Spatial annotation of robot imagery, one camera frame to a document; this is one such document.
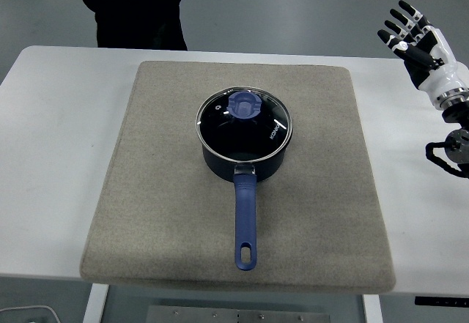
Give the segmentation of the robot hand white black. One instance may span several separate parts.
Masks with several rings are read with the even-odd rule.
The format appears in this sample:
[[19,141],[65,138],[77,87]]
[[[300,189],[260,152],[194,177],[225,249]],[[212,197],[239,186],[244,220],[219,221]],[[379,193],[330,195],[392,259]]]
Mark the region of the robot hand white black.
[[442,31],[406,1],[400,0],[399,7],[390,10],[395,21],[386,21],[387,29],[377,35],[404,62],[414,87],[426,92],[433,104],[451,90],[467,91],[462,64]]

